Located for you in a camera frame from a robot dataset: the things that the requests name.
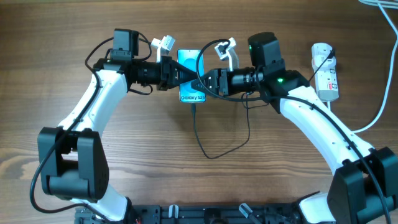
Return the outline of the blue Galaxy smartphone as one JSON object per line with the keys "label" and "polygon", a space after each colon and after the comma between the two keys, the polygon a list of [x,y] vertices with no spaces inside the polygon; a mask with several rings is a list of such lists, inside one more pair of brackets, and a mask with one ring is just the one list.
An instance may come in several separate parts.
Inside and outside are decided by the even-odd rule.
{"label": "blue Galaxy smartphone", "polygon": [[[193,75],[188,74],[189,78],[197,79],[197,68],[196,62],[200,50],[198,49],[178,49],[177,50],[177,62],[187,69],[193,72]],[[203,57],[200,57],[198,63],[199,74],[204,74],[204,63]],[[198,90],[195,90],[191,86],[192,80],[180,84],[179,94],[181,103],[204,103],[206,101],[206,95]]]}

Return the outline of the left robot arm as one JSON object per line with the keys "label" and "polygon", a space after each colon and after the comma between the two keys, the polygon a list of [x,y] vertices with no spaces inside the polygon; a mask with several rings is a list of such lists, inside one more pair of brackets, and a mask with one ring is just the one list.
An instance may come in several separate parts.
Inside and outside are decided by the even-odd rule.
{"label": "left robot arm", "polygon": [[113,46],[88,66],[91,83],[73,111],[57,127],[45,127],[38,135],[39,166],[31,185],[68,200],[80,223],[139,223],[131,200],[109,184],[103,131],[132,84],[164,91],[195,78],[169,56],[172,36],[147,41],[155,62],[139,56],[139,43],[145,40],[136,30],[116,29],[110,38]]}

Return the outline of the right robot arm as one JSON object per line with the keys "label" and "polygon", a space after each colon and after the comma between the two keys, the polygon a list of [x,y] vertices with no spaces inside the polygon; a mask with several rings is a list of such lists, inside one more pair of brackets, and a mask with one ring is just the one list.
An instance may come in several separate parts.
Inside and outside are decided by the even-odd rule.
{"label": "right robot arm", "polygon": [[258,92],[261,101],[304,133],[333,174],[328,192],[297,202],[291,222],[368,223],[378,217],[391,222],[390,213],[397,209],[397,156],[388,147],[377,150],[359,138],[322,103],[303,75],[286,69],[273,33],[249,38],[248,68],[237,65],[232,39],[211,44],[231,66],[198,75],[192,87],[228,101],[241,92]]}

